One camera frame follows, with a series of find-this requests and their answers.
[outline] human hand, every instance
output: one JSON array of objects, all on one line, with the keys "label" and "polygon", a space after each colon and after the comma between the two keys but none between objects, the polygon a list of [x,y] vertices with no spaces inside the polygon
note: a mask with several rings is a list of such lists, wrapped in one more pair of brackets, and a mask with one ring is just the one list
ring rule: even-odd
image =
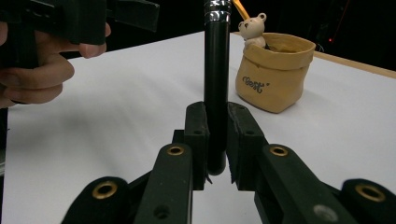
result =
[{"label": "human hand", "polygon": [[[106,36],[111,33],[106,24]],[[0,22],[0,46],[7,40],[7,24]],[[60,53],[79,51],[84,58],[92,58],[106,51],[101,46],[71,44],[58,36],[35,31],[39,66],[34,69],[0,68],[0,108],[15,105],[12,101],[26,104],[44,104],[56,98],[63,83],[74,75],[73,65]]]}]

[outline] white table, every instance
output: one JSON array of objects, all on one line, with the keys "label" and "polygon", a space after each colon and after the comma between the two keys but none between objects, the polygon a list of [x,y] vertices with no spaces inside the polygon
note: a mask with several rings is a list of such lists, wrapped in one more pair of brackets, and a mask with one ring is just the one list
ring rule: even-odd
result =
[{"label": "white table", "polygon": [[[245,105],[270,143],[292,148],[338,189],[365,178],[396,192],[396,79],[314,58],[304,94],[281,114],[243,102],[234,79],[244,41],[231,35],[229,101]],[[204,97],[204,33],[74,59],[75,76],[45,105],[9,109],[3,224],[60,223],[96,178],[131,182],[184,129]],[[260,223],[253,192],[229,171],[193,193],[192,223]]]}]

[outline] white tabletop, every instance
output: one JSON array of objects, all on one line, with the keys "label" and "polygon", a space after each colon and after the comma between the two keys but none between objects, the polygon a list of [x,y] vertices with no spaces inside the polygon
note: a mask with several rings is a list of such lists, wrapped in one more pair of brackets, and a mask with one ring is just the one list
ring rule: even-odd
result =
[{"label": "white tabletop", "polygon": [[[396,192],[396,79],[314,58],[302,98],[280,114],[243,102],[234,80],[244,41],[231,35],[229,101],[245,105],[270,143],[292,148],[338,189],[365,178]],[[184,129],[204,97],[204,33],[74,59],[75,76],[44,105],[9,109],[3,224],[60,223],[96,178],[131,182]],[[193,193],[192,223],[260,223],[253,192],[229,171]]]}]

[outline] white bear figurine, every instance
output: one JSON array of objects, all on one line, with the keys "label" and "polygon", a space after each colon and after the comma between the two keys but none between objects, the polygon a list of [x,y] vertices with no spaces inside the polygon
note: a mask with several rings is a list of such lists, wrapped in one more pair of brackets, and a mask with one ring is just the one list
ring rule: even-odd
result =
[{"label": "white bear figurine", "polygon": [[257,17],[239,22],[238,29],[241,36],[245,39],[245,48],[250,44],[265,48],[266,43],[262,33],[265,29],[264,23],[266,20],[267,15],[262,12]]}]

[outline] beige pot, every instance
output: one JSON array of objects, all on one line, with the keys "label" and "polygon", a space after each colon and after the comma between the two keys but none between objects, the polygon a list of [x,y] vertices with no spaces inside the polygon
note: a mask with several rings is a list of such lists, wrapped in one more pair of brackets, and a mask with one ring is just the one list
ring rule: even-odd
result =
[{"label": "beige pot", "polygon": [[244,49],[235,87],[245,101],[280,113],[302,96],[316,45],[294,35],[263,33],[262,36],[271,50],[256,45]]}]

